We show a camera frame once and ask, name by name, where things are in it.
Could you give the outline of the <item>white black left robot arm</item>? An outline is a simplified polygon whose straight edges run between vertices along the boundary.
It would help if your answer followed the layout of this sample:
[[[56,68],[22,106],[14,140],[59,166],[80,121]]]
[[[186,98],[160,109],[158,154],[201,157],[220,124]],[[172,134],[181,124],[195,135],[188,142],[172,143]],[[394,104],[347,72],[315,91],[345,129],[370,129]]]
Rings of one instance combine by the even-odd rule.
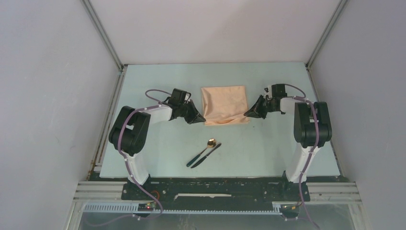
[[[133,194],[142,200],[151,195],[151,186],[145,183],[150,174],[141,155],[149,126],[178,117],[183,118],[187,124],[206,121],[195,107],[190,92],[176,88],[172,93],[158,90],[169,95],[164,101],[160,101],[148,95],[149,92],[156,91],[156,89],[147,90],[145,95],[156,101],[157,105],[138,109],[130,106],[122,107],[108,136],[109,142],[124,159],[129,180],[135,184]]]

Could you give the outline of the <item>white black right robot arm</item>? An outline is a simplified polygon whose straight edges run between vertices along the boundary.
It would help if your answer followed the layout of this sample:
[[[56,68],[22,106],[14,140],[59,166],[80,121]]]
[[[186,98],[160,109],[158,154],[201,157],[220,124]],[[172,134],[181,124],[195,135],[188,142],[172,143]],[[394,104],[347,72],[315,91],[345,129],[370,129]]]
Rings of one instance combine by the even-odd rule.
[[[290,87],[290,84],[279,83],[265,88],[265,94],[259,96],[244,116],[265,119],[267,114],[273,112],[293,115],[296,149],[290,165],[284,172],[288,182],[278,188],[282,199],[291,200],[298,193],[295,184],[306,181],[314,156],[331,140],[332,125],[326,102],[310,101],[305,92],[298,87],[295,89],[301,95],[289,96],[286,87]]]

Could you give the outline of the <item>peach satin napkin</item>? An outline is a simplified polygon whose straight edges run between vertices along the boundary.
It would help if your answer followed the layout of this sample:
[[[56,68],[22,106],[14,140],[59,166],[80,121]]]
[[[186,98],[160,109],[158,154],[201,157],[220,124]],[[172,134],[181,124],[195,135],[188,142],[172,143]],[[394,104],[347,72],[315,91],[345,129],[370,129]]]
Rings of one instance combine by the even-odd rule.
[[[244,115],[248,111],[246,87],[202,87],[203,116],[206,126],[224,126],[247,124],[250,118]]]

